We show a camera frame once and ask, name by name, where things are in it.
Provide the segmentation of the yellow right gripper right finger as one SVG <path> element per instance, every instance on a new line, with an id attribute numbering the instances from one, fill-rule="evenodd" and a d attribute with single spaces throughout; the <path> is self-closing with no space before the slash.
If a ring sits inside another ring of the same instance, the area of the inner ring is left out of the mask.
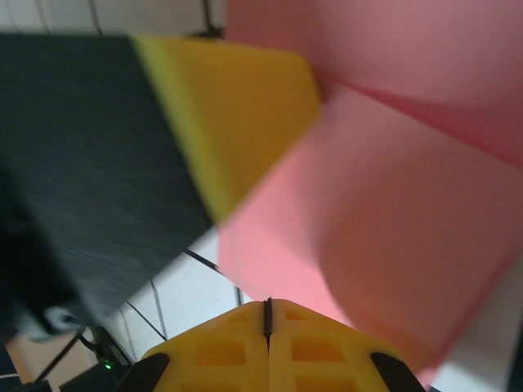
<path id="1" fill-rule="evenodd" d="M 291 301 L 268 300 L 269 391 L 424 391 L 397 350 Z"/>

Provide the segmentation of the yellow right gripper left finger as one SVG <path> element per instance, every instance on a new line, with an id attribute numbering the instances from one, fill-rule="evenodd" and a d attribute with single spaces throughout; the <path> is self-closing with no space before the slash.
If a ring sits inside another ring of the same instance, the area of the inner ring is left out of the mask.
<path id="1" fill-rule="evenodd" d="M 118 391 L 268 391 L 264 303 L 252 301 L 148 350 Z"/>

